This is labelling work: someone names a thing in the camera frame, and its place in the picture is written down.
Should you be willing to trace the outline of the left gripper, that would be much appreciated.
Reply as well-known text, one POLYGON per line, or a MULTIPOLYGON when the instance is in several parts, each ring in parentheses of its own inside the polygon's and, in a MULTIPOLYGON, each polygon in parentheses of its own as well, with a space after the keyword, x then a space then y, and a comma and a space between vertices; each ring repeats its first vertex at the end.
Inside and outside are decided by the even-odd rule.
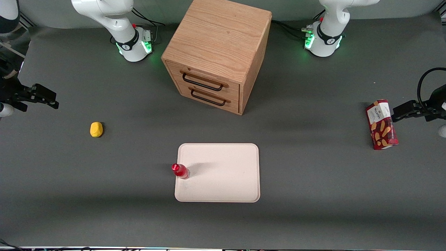
MULTIPOLYGON (((430 98, 423 102, 427 113, 425 121, 430 122, 436 119, 446 119, 446 85, 435 89, 430 98)), ((415 100, 407 101, 392 109, 392 122, 398 122, 403 119, 424 116, 422 106, 415 100)))

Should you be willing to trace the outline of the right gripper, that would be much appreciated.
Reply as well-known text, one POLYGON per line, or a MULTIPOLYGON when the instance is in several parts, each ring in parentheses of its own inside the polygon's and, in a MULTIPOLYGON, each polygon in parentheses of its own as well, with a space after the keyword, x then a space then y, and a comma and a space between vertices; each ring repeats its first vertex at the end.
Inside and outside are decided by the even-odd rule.
MULTIPOLYGON (((0 116, 11 116, 16 110, 26 112, 28 109, 25 102, 31 102, 31 94, 28 87, 21 84, 17 78, 1 79, 0 85, 0 116)), ((57 94, 40 84, 32 86, 32 96, 36 103, 42 103, 51 108, 58 109, 59 102, 56 101, 57 94)))

